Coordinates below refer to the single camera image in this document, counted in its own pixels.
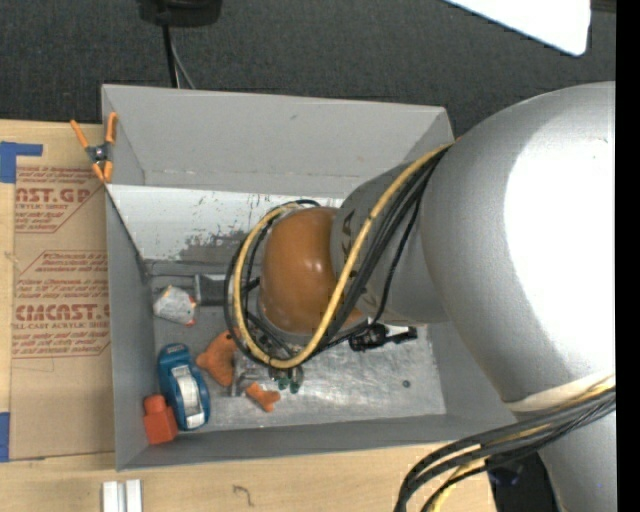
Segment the black connector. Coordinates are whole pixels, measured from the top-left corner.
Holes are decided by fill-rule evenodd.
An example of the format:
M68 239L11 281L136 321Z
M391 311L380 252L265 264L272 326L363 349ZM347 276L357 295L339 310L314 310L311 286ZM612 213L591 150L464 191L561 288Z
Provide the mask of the black connector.
M418 333L414 327L410 327L406 332L389 336L384 325L373 324L364 333L349 338L349 347L354 352L364 352L382 347L387 343L398 345L403 341L415 340L417 337Z

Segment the metal bracket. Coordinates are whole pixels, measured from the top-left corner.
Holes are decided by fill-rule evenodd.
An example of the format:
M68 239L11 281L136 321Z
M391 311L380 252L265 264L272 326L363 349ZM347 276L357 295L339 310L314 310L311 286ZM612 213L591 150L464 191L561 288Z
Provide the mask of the metal bracket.
M142 512L142 480L103 482L102 512Z

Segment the orange toy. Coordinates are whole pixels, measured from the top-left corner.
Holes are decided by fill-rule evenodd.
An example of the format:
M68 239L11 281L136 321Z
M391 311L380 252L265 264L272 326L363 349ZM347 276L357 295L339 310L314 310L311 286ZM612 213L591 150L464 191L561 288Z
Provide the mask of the orange toy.
M202 354L196 364L209 372L221 386L231 386L233 382L233 354L238 349L231 333L224 331L218 335Z
M144 428L149 444L161 444L178 435L178 424L173 409L167 407L162 395L150 395L144 399Z
M280 400L280 393L265 391L257 382L252 382L247 388L247 396L258 402L265 412L273 411L273 404Z

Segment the orange object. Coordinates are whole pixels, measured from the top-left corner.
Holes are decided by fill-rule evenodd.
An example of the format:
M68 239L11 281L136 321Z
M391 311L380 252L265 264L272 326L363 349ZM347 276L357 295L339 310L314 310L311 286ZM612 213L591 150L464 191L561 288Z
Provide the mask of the orange object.
M111 112L107 120L107 132L105 135L105 144L103 146L106 146L107 144L112 146L113 144L115 144L117 121L118 121L118 114L116 114L115 112ZM82 148L85 151L90 149L95 149L95 148L89 147L89 141L87 141L87 138L84 136L84 133L80 128L80 125L74 119L70 121L70 124ZM97 160L97 159L95 160L92 159L92 161L93 161L93 164L91 165L91 169L93 170L94 174L98 177L98 179L102 183L105 183L105 182L111 183L111 175L113 173L112 162L110 160Z
M109 119L107 120L107 134L104 137L106 142L110 144L116 143L116 123L118 121L118 114L111 112Z
M162 395L150 395L144 399L144 428L149 444L173 441L178 435L178 424L173 409L167 407Z
M337 208L304 208L274 224L265 242L260 303L276 327L313 334L336 287L331 226ZM362 318L354 309L345 325Z
M252 382L247 388L247 396L258 402L265 412L273 411L273 404L280 400L280 393L265 391L257 382Z
M231 386L233 382L233 354L238 350L229 331L219 334L202 354L196 357L196 364L209 372L221 386Z

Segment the white object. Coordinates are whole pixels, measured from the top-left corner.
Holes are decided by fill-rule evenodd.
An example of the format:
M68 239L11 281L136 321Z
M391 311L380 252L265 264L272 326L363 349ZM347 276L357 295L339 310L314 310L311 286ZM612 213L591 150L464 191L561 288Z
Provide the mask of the white object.
M142 481L103 482L102 512L142 512Z
M574 56L587 49L589 0L445 0Z
M153 304L153 314L182 325L193 325L196 302L181 288L167 286Z

